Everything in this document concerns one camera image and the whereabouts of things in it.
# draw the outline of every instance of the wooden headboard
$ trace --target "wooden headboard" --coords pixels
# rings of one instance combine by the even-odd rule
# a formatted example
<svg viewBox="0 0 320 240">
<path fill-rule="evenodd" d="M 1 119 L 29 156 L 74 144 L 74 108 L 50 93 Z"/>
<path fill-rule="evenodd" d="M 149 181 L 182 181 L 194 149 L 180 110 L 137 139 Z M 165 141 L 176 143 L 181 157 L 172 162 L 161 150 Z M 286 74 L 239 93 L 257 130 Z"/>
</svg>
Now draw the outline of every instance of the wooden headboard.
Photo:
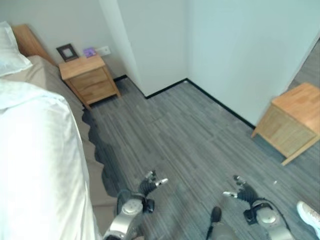
<svg viewBox="0 0 320 240">
<path fill-rule="evenodd" d="M 49 56 L 26 24 L 13 26 L 12 30 L 19 47 L 19 51 L 22 55 L 26 57 L 38 55 L 46 59 L 54 66 L 56 65 L 55 61 L 53 61 L 53 59 Z"/>
</svg>

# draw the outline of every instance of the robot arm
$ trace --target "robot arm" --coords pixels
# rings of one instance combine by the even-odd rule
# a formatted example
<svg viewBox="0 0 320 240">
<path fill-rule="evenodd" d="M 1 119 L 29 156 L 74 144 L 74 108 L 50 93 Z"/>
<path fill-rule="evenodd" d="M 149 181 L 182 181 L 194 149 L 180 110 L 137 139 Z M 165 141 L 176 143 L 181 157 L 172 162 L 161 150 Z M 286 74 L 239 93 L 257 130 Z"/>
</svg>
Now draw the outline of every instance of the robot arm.
<svg viewBox="0 0 320 240">
<path fill-rule="evenodd" d="M 155 209 L 154 200 L 147 199 L 148 194 L 167 182 L 167 178 L 156 181 L 155 171 L 150 171 L 141 182 L 139 191 L 133 193 L 122 206 L 121 212 L 115 217 L 103 239 L 132 240 L 143 221 L 143 214 L 152 213 Z"/>
<path fill-rule="evenodd" d="M 268 232 L 270 240 L 295 240 L 287 222 L 272 202 L 258 197 L 256 191 L 242 177 L 234 176 L 234 180 L 242 187 L 240 191 L 225 191 L 223 194 L 250 204 L 250 209 L 243 213 L 249 225 L 258 223 Z"/>
</svg>

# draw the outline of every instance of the white duvet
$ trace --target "white duvet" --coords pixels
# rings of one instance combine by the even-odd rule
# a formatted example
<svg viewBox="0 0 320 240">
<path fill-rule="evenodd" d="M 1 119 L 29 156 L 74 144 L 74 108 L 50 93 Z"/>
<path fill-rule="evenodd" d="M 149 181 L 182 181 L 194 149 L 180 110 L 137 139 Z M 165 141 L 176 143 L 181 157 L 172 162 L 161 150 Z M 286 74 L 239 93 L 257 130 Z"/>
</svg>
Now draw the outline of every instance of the white duvet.
<svg viewBox="0 0 320 240">
<path fill-rule="evenodd" d="M 66 100 L 0 79 L 0 239 L 101 239 Z"/>
</svg>

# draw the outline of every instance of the white sneaker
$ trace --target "white sneaker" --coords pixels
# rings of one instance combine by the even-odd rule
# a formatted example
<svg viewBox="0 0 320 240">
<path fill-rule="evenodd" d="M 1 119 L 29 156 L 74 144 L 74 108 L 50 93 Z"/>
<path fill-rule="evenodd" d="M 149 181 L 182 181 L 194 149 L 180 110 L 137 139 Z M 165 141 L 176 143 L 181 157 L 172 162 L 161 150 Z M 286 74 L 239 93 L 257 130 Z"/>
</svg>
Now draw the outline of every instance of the white sneaker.
<svg viewBox="0 0 320 240">
<path fill-rule="evenodd" d="M 305 202 L 299 201 L 296 209 L 301 219 L 312 226 L 315 230 L 317 237 L 320 239 L 320 214 L 308 206 Z"/>
</svg>

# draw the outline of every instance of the wooden nightstand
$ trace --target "wooden nightstand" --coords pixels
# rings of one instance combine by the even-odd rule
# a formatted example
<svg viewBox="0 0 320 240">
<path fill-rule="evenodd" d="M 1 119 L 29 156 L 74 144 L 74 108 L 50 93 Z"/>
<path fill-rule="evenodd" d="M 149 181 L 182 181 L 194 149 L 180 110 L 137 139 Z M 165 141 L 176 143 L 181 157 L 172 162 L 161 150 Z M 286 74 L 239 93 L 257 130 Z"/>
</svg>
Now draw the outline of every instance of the wooden nightstand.
<svg viewBox="0 0 320 240">
<path fill-rule="evenodd" d="M 82 56 L 61 63 L 59 69 L 62 80 L 90 111 L 92 110 L 90 104 L 115 94 L 121 96 L 105 62 L 99 55 L 88 58 Z"/>
<path fill-rule="evenodd" d="M 320 140 L 320 89 L 303 83 L 276 97 L 252 137 L 260 134 L 286 156 L 285 166 Z"/>
</svg>

